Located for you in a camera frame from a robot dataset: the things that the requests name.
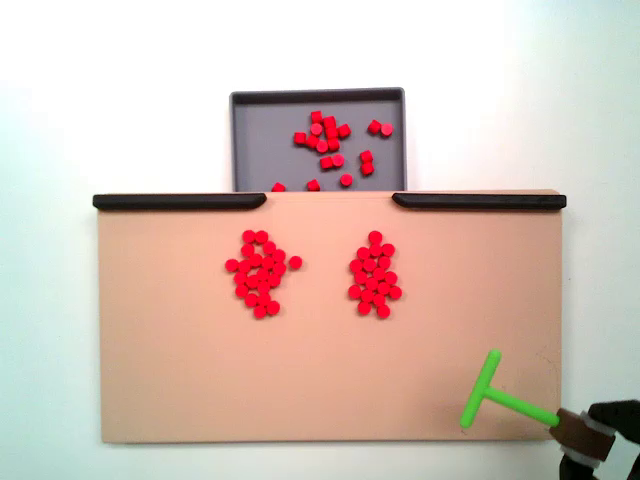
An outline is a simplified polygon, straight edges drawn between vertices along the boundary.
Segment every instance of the red disc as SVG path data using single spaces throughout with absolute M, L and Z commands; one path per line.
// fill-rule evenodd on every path
M 249 270 L 251 270 L 251 263 L 249 263 L 249 260 L 241 261 L 240 265 L 238 266 L 238 270 L 240 270 L 242 273 L 247 273 Z
M 291 267 L 293 270 L 298 270 L 300 267 L 302 267 L 302 259 L 299 256 L 294 255 L 289 259 L 289 267 Z
M 359 272 L 362 270 L 362 262 L 360 260 L 351 260 L 349 263 L 349 269 L 353 272 Z
M 360 247 L 357 254 L 360 260 L 366 260 L 369 258 L 369 249 L 367 247 Z
M 356 272 L 353 277 L 355 278 L 356 283 L 359 283 L 360 285 L 364 285 L 367 281 L 367 274 L 365 272 Z
M 236 295 L 239 298 L 244 298 L 247 296 L 247 294 L 249 293 L 249 289 L 247 288 L 246 285 L 238 285 L 236 287 Z
M 256 232 L 256 242 L 265 243 L 267 240 L 269 240 L 269 234 L 267 232 L 265 232 L 264 230 L 259 230 Z
M 375 291 L 378 288 L 378 281 L 373 277 L 369 277 L 364 285 L 368 290 Z
M 360 298 L 362 299 L 363 302 L 371 302 L 373 301 L 373 297 L 374 297 L 374 293 L 372 290 L 369 290 L 368 288 L 366 290 L 363 290 L 362 293 L 360 294 Z
M 363 263 L 363 267 L 367 272 L 373 272 L 376 269 L 376 261 L 373 258 L 367 258 Z
M 266 314 L 267 314 L 267 309 L 264 308 L 262 305 L 258 305 L 253 309 L 253 316 L 256 317 L 258 320 L 260 320 L 261 318 L 264 318 Z
M 259 267 L 262 265 L 262 255 L 259 253 L 254 253 L 249 257 L 249 263 L 252 267 Z
M 249 308 L 255 307 L 258 304 L 258 296 L 255 293 L 247 294 L 247 296 L 244 297 L 244 304 Z
M 233 281 L 236 285 L 244 285 L 244 282 L 247 280 L 247 274 L 238 272 L 233 276 Z
M 240 249 L 243 257 L 250 257 L 256 251 L 255 247 L 251 243 L 245 243 Z
M 352 299 L 356 299 L 356 298 L 360 298 L 360 294 L 362 293 L 362 290 L 360 289 L 359 285 L 351 285 L 349 287 L 349 297 Z
M 377 311 L 378 317 L 381 319 L 389 318 L 391 315 L 391 309 L 387 305 L 380 305 Z
M 380 305 L 384 305 L 385 301 L 386 300 L 384 298 L 384 295 L 382 295 L 381 293 L 378 293 L 378 294 L 374 295 L 374 297 L 373 297 L 373 304 L 376 307 L 379 307 Z
M 382 253 L 385 254 L 387 257 L 392 256 L 395 253 L 395 251 L 396 251 L 396 247 L 394 247 L 390 243 L 385 243 L 382 246 Z
M 369 253 L 371 253 L 372 257 L 379 257 L 382 255 L 382 247 L 379 243 L 374 243 L 369 247 Z
M 227 272 L 232 273 L 238 270 L 240 266 L 240 262 L 238 262 L 235 258 L 230 258 L 226 262 L 224 262 L 224 268 L 227 269 Z
M 267 313 L 269 315 L 277 315 L 280 311 L 280 304 L 275 300 L 271 300 L 269 305 L 267 305 Z
M 389 290 L 389 296 L 394 300 L 398 300 L 402 296 L 402 289 L 394 285 Z
M 273 266 L 273 273 L 275 273 L 276 275 L 282 276 L 286 271 L 287 266 L 282 262 L 276 262 L 276 264 Z
M 378 283 L 378 292 L 383 295 L 386 295 L 387 293 L 389 293 L 390 288 L 391 286 L 387 282 Z
M 256 234 L 253 230 L 245 230 L 242 233 L 242 241 L 244 243 L 252 243 L 256 239 Z
M 384 276 L 384 281 L 389 285 L 395 285 L 396 283 L 398 283 L 398 275 L 393 272 L 387 272 L 387 274 Z
M 272 241 L 264 242 L 264 244 L 262 245 L 262 251 L 267 255 L 271 255 L 276 251 L 276 244 Z
M 271 270 L 275 263 L 276 263 L 275 260 L 272 257 L 268 256 L 268 255 L 262 257 L 262 268 L 266 268 L 267 270 Z
M 378 259 L 378 266 L 386 270 L 391 266 L 391 259 L 389 257 L 380 257 Z
M 370 311 L 371 311 L 371 304 L 370 303 L 360 302 L 358 304 L 358 312 L 360 312 L 360 315 L 366 315 Z
M 369 241 L 372 244 L 382 242 L 382 234 L 377 230 L 373 230 L 371 233 L 369 233 Z
M 375 278 L 376 280 L 380 281 L 380 280 L 384 280 L 385 278 L 385 269 L 384 268 L 376 268 L 373 271 L 373 278 Z
M 249 275 L 247 277 L 247 287 L 249 288 L 258 288 L 258 284 L 260 283 L 260 279 L 258 275 Z

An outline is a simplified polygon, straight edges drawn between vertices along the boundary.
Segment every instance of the red cylinder piece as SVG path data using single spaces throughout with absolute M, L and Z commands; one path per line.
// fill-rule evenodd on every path
M 380 127 L 382 127 L 382 124 L 379 121 L 371 120 L 371 123 L 367 127 L 367 130 L 369 130 L 369 133 L 372 133 L 375 135 L 380 131 Z
M 359 285 L 351 285 L 349 287 L 349 297 L 353 300 L 360 298 L 360 295 L 362 294 L 362 290 L 360 289 Z
M 240 266 L 240 262 L 238 262 L 235 258 L 230 258 L 226 262 L 224 262 L 224 268 L 227 269 L 227 272 L 232 273 L 238 270 Z
M 349 135 L 351 135 L 351 127 L 348 123 L 338 127 L 338 136 L 340 138 L 347 138 Z
M 311 134 L 315 135 L 316 137 L 322 135 L 322 125 L 320 125 L 319 123 L 312 123 L 309 130 L 311 131 Z

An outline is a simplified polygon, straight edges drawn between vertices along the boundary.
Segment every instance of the brown gripper pad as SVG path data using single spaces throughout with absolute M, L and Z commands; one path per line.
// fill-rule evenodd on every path
M 607 459 L 615 436 L 592 430 L 579 415 L 564 408 L 556 414 L 560 417 L 560 423 L 557 427 L 551 427 L 549 433 L 560 445 L 601 461 Z

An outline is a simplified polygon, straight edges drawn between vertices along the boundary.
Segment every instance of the black edge strip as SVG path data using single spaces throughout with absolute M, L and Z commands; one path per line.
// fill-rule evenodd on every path
M 264 193 L 181 193 L 94 195 L 98 210 L 253 210 L 267 201 Z
M 564 195 L 396 192 L 391 198 L 401 207 L 416 209 L 560 210 L 567 206 Z

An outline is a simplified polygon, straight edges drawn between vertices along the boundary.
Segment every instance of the red game piece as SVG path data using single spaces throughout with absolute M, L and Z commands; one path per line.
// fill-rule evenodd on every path
M 383 253 L 384 255 L 386 255 L 387 257 L 392 256 L 392 255 L 395 253 L 395 251 L 396 251 L 396 247 L 394 247 L 394 246 L 393 246 L 392 244 L 390 244 L 390 243 L 385 243 L 385 244 L 382 246 L 382 253 Z
M 371 290 L 372 292 L 375 292 L 378 289 L 378 281 L 373 277 L 369 277 L 367 278 L 367 281 L 364 283 L 364 286 L 367 287 L 367 290 Z
M 376 269 L 376 261 L 373 258 L 367 258 L 362 266 L 367 272 L 373 272 Z
M 384 320 L 385 318 L 389 318 L 391 315 L 391 309 L 388 305 L 380 305 L 377 309 L 378 317 Z
M 353 300 L 360 298 L 361 294 L 362 294 L 362 290 L 358 285 L 351 285 L 349 287 L 349 297 L 352 298 Z
M 284 259 L 287 258 L 287 254 L 284 253 L 284 250 L 281 249 L 277 249 L 275 252 L 273 252 L 273 260 L 275 262 L 284 262 Z
M 291 267 L 292 270 L 298 270 L 302 267 L 302 259 L 299 256 L 294 255 L 289 259 L 289 267 Z
M 320 123 L 320 122 L 322 122 L 322 112 L 320 110 L 311 112 L 311 123 Z
M 338 127 L 338 136 L 340 138 L 347 138 L 349 135 L 351 135 L 351 127 L 348 123 Z
M 340 150 L 340 140 L 338 140 L 337 138 L 330 138 L 329 140 L 327 140 L 327 146 L 332 152 Z
M 390 288 L 391 287 L 387 282 L 378 283 L 378 293 L 381 293 L 382 295 L 386 295 L 387 293 L 389 293 Z
M 379 307 L 381 305 L 384 305 L 386 302 L 386 299 L 384 298 L 384 295 L 382 295 L 381 293 L 378 293 L 376 295 L 374 295 L 373 297 L 373 304 L 376 307 Z
M 360 165 L 360 171 L 365 176 L 371 175 L 374 170 L 375 168 L 373 168 L 373 163 L 363 163 Z
M 327 153 L 327 150 L 329 150 L 329 144 L 326 140 L 318 140 L 318 143 L 316 144 L 316 150 L 318 151 L 318 153 Z
M 380 257 L 378 259 L 378 266 L 386 270 L 391 266 L 391 259 L 389 257 Z
M 402 296 L 402 289 L 396 285 L 389 290 L 389 296 L 394 300 L 398 300 Z
M 360 247 L 357 251 L 357 255 L 360 260 L 366 260 L 369 258 L 369 249 L 367 247 Z
M 373 230 L 373 231 L 371 231 L 371 232 L 369 233 L 369 241 L 370 241 L 372 244 L 377 244 L 377 243 L 382 242 L 382 234 L 381 234 L 379 231 L 377 231 L 377 230 Z
M 307 134 L 304 132 L 296 132 L 293 134 L 293 143 L 296 145 L 304 145 L 307 141 Z
M 242 232 L 242 241 L 244 243 L 253 243 L 256 239 L 256 233 L 253 230 L 245 230 Z
M 363 290 L 362 293 L 360 293 L 360 298 L 362 299 L 363 302 L 369 303 L 373 301 L 373 297 L 374 297 L 373 290 L 369 290 L 368 288 L 366 290 Z
M 324 134 L 326 135 L 327 140 L 338 138 L 338 130 L 336 129 L 336 127 L 325 128 Z
M 343 187 L 350 187 L 352 183 L 353 183 L 353 177 L 350 174 L 345 173 L 340 177 L 340 184 Z
M 336 117 L 333 115 L 324 117 L 322 123 L 324 123 L 324 128 L 336 128 Z
M 249 293 L 249 288 L 246 285 L 238 285 L 236 287 L 236 295 L 238 298 L 244 298 Z
M 373 133 L 375 135 L 380 131 L 380 127 L 382 127 L 382 125 L 380 124 L 379 121 L 371 120 L 371 123 L 367 127 L 367 130 L 369 130 L 369 133 Z
M 240 253 L 242 253 L 243 257 L 250 257 L 255 253 L 256 249 L 251 243 L 245 243 L 240 249 Z
M 230 258 L 226 262 L 224 262 L 224 268 L 227 269 L 227 272 L 232 273 L 238 270 L 240 266 L 240 262 L 238 262 L 235 258 Z
M 371 311 L 371 304 L 367 302 L 360 302 L 358 304 L 358 312 L 360 315 L 366 315 Z
M 320 168 L 322 168 L 323 170 L 329 170 L 330 168 L 333 168 L 333 160 L 331 159 L 331 157 L 322 157 L 320 159 Z
M 380 133 L 383 137 L 390 137 L 393 133 L 393 125 L 391 125 L 390 123 L 383 123 L 382 127 L 380 128 Z
M 398 282 L 398 275 L 393 272 L 387 272 L 387 274 L 384 276 L 384 281 L 389 285 L 395 285 Z
M 344 157 L 339 153 L 336 153 L 331 161 L 333 162 L 333 166 L 336 168 L 340 168 L 344 165 Z
M 307 137 L 307 141 L 305 142 L 305 144 L 309 148 L 316 148 L 316 145 L 318 145 L 319 141 L 320 141 L 320 139 L 318 137 L 315 137 L 313 135 L 309 135 Z
M 364 285 L 368 277 L 366 272 L 356 272 L 353 278 L 356 280 L 356 283 Z
M 379 243 L 374 243 L 369 247 L 369 252 L 371 253 L 372 257 L 379 257 L 380 255 L 382 255 L 382 247 Z
M 276 275 L 282 276 L 286 271 L 287 266 L 282 262 L 276 262 L 276 264 L 273 266 L 273 273 L 275 273 Z
M 313 135 L 319 137 L 322 135 L 322 125 L 319 123 L 312 123 L 311 128 L 309 129 Z
M 277 315 L 280 311 L 280 304 L 275 300 L 271 300 L 269 305 L 267 305 L 267 313 L 269 315 Z
M 314 178 L 310 182 L 307 182 L 307 189 L 311 192 L 319 192 L 320 184 L 318 183 L 318 180 Z
M 380 268 L 380 267 L 376 268 L 373 271 L 373 278 L 375 278 L 378 281 L 384 280 L 384 278 L 385 278 L 385 270 L 384 270 L 384 268 Z
M 256 242 L 258 243 L 266 243 L 269 240 L 269 234 L 264 230 L 259 230 L 256 232 Z
M 251 270 L 251 263 L 249 263 L 249 260 L 241 261 L 240 265 L 238 266 L 238 270 L 240 270 L 242 273 L 247 273 L 249 270 Z
M 255 293 L 247 294 L 247 296 L 244 297 L 244 304 L 249 308 L 255 307 L 258 304 L 258 296 Z
M 258 305 L 253 309 L 253 316 L 256 317 L 258 320 L 264 318 L 266 314 L 267 314 L 267 309 L 264 308 L 262 305 Z
M 249 263 L 252 267 L 259 267 L 262 265 L 262 255 L 259 253 L 254 253 L 249 257 Z

